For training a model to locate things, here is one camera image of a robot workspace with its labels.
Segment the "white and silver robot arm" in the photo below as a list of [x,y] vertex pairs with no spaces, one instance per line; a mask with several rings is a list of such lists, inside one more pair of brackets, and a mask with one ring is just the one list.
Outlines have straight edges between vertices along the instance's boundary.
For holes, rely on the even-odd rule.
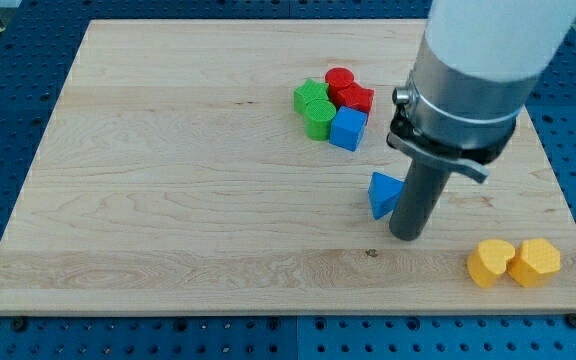
[[576,19],[576,0],[435,0],[416,60],[393,92],[389,146],[406,180],[482,183]]

